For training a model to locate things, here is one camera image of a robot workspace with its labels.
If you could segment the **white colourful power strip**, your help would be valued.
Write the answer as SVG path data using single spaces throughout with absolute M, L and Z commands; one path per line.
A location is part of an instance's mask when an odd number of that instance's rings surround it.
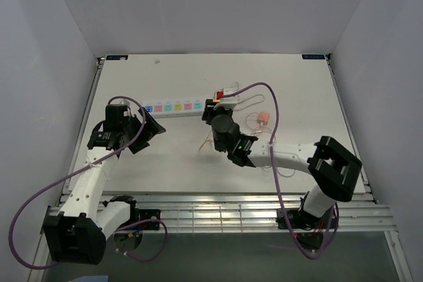
M 201 116 L 207 96 L 143 100 L 141 105 L 155 118 Z

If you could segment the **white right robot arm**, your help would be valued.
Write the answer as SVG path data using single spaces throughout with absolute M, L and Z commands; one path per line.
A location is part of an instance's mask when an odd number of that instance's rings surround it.
M 291 224 L 314 227 L 335 203 L 351 201 L 362 162 L 335 138 L 322 136 L 309 144 L 270 142 L 242 133 L 232 115 L 232 106 L 221 106 L 214 99 L 205 101 L 202 121 L 211 127 L 216 151 L 226 153 L 237 166 L 287 168 L 309 174 L 316 181 L 299 210 L 288 212 Z

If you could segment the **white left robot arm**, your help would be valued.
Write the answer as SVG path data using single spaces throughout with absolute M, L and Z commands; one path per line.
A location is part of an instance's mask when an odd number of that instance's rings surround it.
M 84 171 L 58 214 L 47 216 L 43 223 L 53 261 L 96 265 L 103 258 L 110 236 L 117 241 L 133 237 L 134 245 L 139 246 L 143 230 L 159 228 L 158 209 L 141 210 L 130 195 L 101 199 L 120 149 L 136 154 L 148 147 L 155 135 L 165 132 L 144 107 L 138 112 L 141 118 L 125 104 L 109 104 L 105 119 L 93 128 Z

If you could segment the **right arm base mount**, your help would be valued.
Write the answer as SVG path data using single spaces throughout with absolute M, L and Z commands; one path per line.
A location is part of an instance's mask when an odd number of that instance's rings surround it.
M 339 221 L 336 206 L 334 206 L 333 211 L 329 208 L 321 217 L 312 216 L 303 210 L 307 196 L 308 194 L 305 194 L 305 196 L 300 199 L 300 207 L 298 209 L 285 208 L 292 229 L 318 232 L 327 228 L 328 223 L 330 223 L 331 229 L 335 229 L 336 222 Z

